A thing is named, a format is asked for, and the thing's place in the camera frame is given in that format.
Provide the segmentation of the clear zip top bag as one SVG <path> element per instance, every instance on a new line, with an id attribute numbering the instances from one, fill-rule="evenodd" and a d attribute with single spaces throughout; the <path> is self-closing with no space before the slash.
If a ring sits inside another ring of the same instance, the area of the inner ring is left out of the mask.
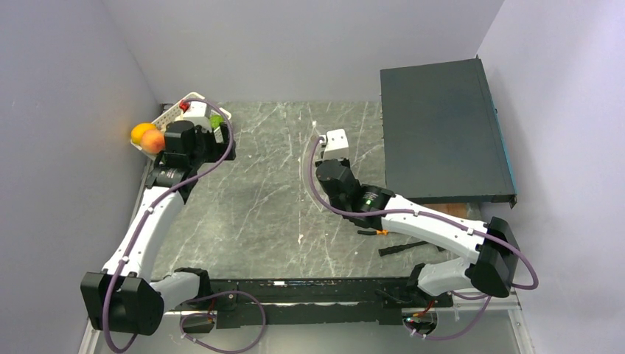
<path id="1" fill-rule="evenodd" d="M 305 128 L 302 133 L 304 141 L 302 142 L 303 151 L 300 158 L 300 177 L 306 195 L 302 196 L 301 199 L 302 201 L 310 202 L 318 211 L 326 211 L 327 208 L 315 197 L 315 192 L 311 186 L 314 186 L 324 203 L 328 204 L 329 201 L 325 192 L 318 186 L 318 180 L 314 174 L 315 162 L 323 161 L 321 158 L 323 138 L 321 136 L 326 134 L 327 131 L 332 130 L 324 129 L 322 125 L 319 125 L 316 121 L 312 121 L 312 126 L 310 128 Z"/>

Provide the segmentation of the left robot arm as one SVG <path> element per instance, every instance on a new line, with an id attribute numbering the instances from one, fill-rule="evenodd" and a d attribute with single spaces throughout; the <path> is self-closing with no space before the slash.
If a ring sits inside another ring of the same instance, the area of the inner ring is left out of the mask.
<path id="1" fill-rule="evenodd" d="M 233 127 L 182 119 L 164 131 L 147 131 L 159 139 L 140 207 L 124 239 L 101 271 L 88 272 L 80 292 L 92 327 L 103 333 L 150 336 L 163 315 L 182 303 L 205 308 L 212 299 L 209 274 L 200 268 L 178 268 L 153 281 L 156 256 L 170 227 L 189 199 L 200 168 L 214 170 L 235 159 Z"/>

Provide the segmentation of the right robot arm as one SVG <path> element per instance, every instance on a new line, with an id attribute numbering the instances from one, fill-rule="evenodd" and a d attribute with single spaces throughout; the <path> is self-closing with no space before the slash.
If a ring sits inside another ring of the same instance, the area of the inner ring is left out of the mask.
<path id="1" fill-rule="evenodd" d="M 382 187 L 361 184 L 336 159 L 314 164 L 310 178 L 325 194 L 319 201 L 355 226 L 411 236 L 456 255 L 443 263 L 415 266 L 406 286 L 413 305 L 464 288 L 505 298 L 514 287 L 520 250 L 504 219 L 484 223 L 437 212 Z"/>

